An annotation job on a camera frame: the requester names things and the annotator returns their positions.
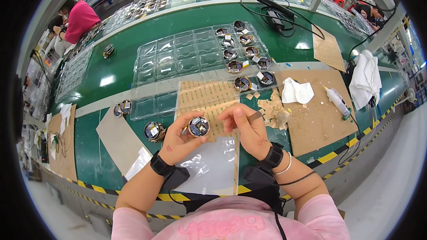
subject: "glue syringe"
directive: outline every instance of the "glue syringe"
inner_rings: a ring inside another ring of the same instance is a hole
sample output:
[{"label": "glue syringe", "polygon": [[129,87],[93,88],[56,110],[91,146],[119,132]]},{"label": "glue syringe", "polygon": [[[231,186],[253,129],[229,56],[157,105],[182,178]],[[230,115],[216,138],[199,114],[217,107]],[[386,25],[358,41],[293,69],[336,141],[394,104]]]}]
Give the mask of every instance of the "glue syringe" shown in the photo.
[{"label": "glue syringe", "polygon": [[341,111],[342,119],[347,120],[348,117],[350,117],[351,109],[345,105],[344,100],[334,88],[328,89],[324,85],[323,85],[323,88],[326,91],[326,95],[328,96],[329,101],[332,101],[332,103],[336,105],[339,111]]}]

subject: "person in black shirt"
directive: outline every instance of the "person in black shirt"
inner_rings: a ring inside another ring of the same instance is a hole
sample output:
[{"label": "person in black shirt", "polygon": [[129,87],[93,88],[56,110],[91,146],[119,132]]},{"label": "person in black shirt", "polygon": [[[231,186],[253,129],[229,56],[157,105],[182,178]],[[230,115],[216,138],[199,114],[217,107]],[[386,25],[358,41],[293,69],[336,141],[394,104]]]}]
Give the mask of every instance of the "person in black shirt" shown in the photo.
[{"label": "person in black shirt", "polygon": [[384,23],[377,23],[375,19],[384,18],[384,13],[378,9],[377,6],[370,6],[366,4],[359,4],[355,7],[356,11],[359,12],[372,26],[374,30],[382,28]]}]

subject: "black pants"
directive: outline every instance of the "black pants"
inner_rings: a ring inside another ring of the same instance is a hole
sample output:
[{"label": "black pants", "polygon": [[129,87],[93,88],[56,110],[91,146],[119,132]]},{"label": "black pants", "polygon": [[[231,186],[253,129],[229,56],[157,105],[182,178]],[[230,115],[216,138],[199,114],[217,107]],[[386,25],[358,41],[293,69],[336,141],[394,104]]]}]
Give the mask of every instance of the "black pants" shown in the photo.
[{"label": "black pants", "polygon": [[[268,204],[271,209],[274,211],[277,210],[277,213],[281,216],[283,215],[283,208],[281,206],[281,200],[279,195],[279,186],[267,186],[265,188],[261,188],[255,191],[239,194],[240,196],[248,196],[262,202]],[[213,200],[213,198],[209,199],[199,199],[199,200],[191,200],[191,201],[183,201],[185,209],[187,210],[187,214],[196,209],[200,208],[205,203]]]}]

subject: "person in pink shirt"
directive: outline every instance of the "person in pink shirt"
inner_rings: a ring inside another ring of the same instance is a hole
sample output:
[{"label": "person in pink shirt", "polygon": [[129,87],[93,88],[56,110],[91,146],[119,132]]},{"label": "person in pink shirt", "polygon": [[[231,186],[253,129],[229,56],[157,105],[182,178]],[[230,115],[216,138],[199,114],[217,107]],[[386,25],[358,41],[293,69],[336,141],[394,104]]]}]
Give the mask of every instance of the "person in pink shirt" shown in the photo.
[{"label": "person in pink shirt", "polygon": [[[267,139],[261,117],[249,123],[248,117],[254,113],[255,110],[237,103],[225,109],[219,120],[223,121],[225,132],[231,133],[238,128],[242,146],[262,161],[271,155],[273,145]],[[188,134],[181,135],[189,120],[203,114],[199,111],[183,113],[168,128],[158,152],[164,163],[170,166],[179,163],[207,141],[207,136],[191,138]],[[278,192],[274,188],[279,187],[276,184],[272,190],[261,189],[262,192],[258,194],[249,192],[206,200],[196,205],[185,204],[188,214],[154,235],[146,214],[154,204],[165,178],[157,174],[149,162],[120,192],[113,214],[111,239],[349,240],[348,228],[320,176],[287,152],[283,152],[281,157],[271,173],[278,184],[285,184],[280,187],[294,199],[296,220],[281,216],[283,207],[280,201],[279,204],[272,203],[274,197],[278,200],[278,193],[274,195]]]},{"label": "person in pink shirt", "polygon": [[80,37],[101,21],[95,11],[84,1],[67,0],[58,14],[68,18],[66,32],[55,26],[54,32],[69,43],[76,44]]}]

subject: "pink t-shirt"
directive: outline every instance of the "pink t-shirt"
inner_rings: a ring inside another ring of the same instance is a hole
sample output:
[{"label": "pink t-shirt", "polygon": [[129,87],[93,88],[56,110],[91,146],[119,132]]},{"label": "pink t-shirt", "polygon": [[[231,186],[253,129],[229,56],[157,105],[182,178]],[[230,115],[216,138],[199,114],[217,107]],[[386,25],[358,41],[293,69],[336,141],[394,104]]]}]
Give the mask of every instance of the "pink t-shirt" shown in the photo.
[{"label": "pink t-shirt", "polygon": [[[310,199],[299,212],[298,221],[282,216],[279,221],[288,240],[350,239],[347,226],[329,195]],[[269,205],[246,196],[227,196],[209,201],[156,236],[141,213],[118,208],[113,214],[111,239],[281,240],[282,237]]]},{"label": "pink t-shirt", "polygon": [[68,14],[68,27],[65,40],[77,44],[80,37],[88,32],[96,22],[101,21],[88,3],[79,1]]}]

